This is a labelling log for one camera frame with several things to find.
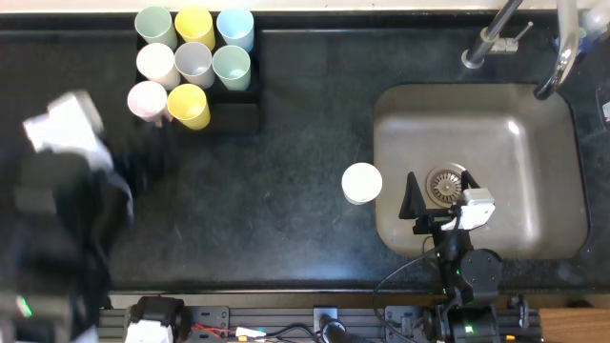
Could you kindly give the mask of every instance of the white wall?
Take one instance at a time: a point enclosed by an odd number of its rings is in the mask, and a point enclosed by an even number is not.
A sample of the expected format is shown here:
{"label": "white wall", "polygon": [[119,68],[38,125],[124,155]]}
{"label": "white wall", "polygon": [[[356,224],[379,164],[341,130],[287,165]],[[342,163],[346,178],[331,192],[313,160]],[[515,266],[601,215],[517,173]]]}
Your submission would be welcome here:
{"label": "white wall", "polygon": [[[574,0],[591,8],[599,0]],[[138,11],[158,5],[171,10],[197,5],[209,10],[489,10],[505,0],[0,0],[0,12]],[[525,0],[521,9],[553,9],[555,0]]]}

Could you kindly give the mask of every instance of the wooden surface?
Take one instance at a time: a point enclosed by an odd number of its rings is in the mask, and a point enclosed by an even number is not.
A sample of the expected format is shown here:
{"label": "wooden surface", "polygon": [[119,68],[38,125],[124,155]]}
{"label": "wooden surface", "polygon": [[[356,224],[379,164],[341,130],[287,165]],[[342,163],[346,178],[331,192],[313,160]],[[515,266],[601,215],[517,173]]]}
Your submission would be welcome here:
{"label": "wooden surface", "polygon": [[610,342],[610,310],[541,309],[545,343]]}

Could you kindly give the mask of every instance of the black tray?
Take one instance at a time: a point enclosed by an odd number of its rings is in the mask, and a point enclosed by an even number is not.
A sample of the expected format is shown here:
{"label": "black tray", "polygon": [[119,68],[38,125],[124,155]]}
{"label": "black tray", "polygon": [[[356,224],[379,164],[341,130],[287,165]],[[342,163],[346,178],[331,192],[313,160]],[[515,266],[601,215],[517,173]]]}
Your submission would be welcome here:
{"label": "black tray", "polygon": [[[172,13],[172,17],[175,20],[176,13]],[[212,13],[212,18],[214,22],[214,36],[216,40],[216,45],[212,50],[212,54],[226,46],[224,39],[218,29],[216,28],[215,22],[218,13]],[[178,37],[178,47],[184,44],[184,40],[180,36],[178,32],[176,32]],[[218,77],[215,78],[215,81],[211,87],[204,90],[206,93],[206,98],[208,100],[208,104],[210,106],[210,124],[202,130],[191,130],[184,125],[182,125],[179,121],[173,120],[172,126],[174,130],[179,134],[199,134],[199,133],[256,133],[260,128],[260,93],[262,90],[262,85],[260,82],[260,72],[259,72],[259,63],[258,63],[258,53],[260,51],[258,47],[258,38],[259,32],[254,32],[254,48],[250,51],[250,60],[251,60],[251,79],[250,86],[245,91],[229,91],[225,87],[225,85],[220,81]],[[144,48],[148,43],[138,35],[137,37],[137,49],[140,51]],[[184,76],[180,75],[180,84],[188,84],[189,82],[184,78]],[[146,81],[147,78],[144,77],[139,71],[136,69],[136,76],[134,84],[137,84],[142,81]]]}

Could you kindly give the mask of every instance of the white cup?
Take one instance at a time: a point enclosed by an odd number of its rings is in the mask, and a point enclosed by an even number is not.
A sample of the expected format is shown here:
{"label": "white cup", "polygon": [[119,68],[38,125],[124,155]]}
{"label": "white cup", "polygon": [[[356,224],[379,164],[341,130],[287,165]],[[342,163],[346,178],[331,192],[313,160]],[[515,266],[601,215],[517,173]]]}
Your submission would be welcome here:
{"label": "white cup", "polygon": [[162,116],[172,118],[167,112],[168,94],[154,81],[143,81],[133,86],[127,95],[127,107],[146,121],[158,121]]}
{"label": "white cup", "polygon": [[170,47],[152,43],[137,54],[135,65],[146,78],[171,91],[180,84],[180,73],[173,61],[173,51]]}
{"label": "white cup", "polygon": [[225,46],[213,55],[213,71],[229,91],[244,91],[250,86],[250,55],[237,46]]}
{"label": "white cup", "polygon": [[186,43],[175,51],[175,67],[192,84],[202,89],[214,83],[212,53],[202,43]]}
{"label": "white cup", "polygon": [[381,173],[368,163],[351,165],[341,178],[345,198],[354,205],[362,205],[375,199],[381,192],[382,185]]}
{"label": "white cup", "polygon": [[175,50],[178,38],[172,15],[162,7],[145,8],[135,16],[135,30],[150,44],[161,43]]}
{"label": "white cup", "polygon": [[216,26],[228,45],[250,52],[254,47],[254,17],[248,9],[226,9],[218,14]]}

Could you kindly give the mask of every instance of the faucet spout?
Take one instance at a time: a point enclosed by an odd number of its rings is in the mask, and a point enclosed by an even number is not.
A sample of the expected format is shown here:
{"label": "faucet spout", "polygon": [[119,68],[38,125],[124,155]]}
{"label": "faucet spout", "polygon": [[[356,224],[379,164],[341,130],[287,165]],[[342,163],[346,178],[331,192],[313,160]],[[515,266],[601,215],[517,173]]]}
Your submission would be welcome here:
{"label": "faucet spout", "polygon": [[538,100],[551,96],[563,83],[574,65],[579,51],[579,13],[576,0],[557,0],[559,19],[559,53],[553,73],[534,90]]}

